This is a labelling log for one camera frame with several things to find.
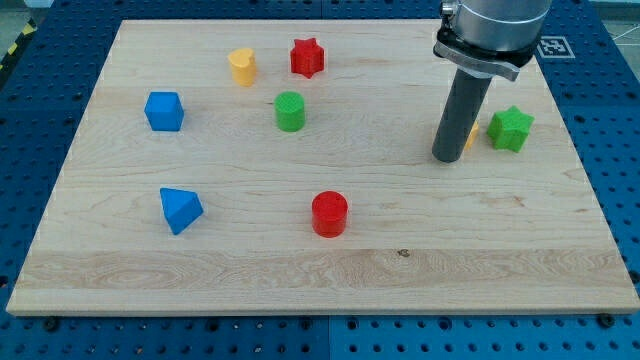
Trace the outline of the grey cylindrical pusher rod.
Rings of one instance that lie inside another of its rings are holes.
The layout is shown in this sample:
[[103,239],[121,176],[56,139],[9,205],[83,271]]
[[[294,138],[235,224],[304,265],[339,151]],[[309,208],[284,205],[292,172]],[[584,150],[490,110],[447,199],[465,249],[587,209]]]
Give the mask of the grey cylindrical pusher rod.
[[491,80],[456,71],[432,146],[437,160],[452,163],[460,159]]

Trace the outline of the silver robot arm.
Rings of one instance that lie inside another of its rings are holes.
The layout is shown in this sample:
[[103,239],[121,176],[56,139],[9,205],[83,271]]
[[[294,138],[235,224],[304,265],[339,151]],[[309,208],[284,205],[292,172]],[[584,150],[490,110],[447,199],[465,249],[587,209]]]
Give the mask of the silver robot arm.
[[550,0],[442,0],[433,53],[457,66],[432,145],[444,163],[461,157],[491,80],[515,81],[532,58]]

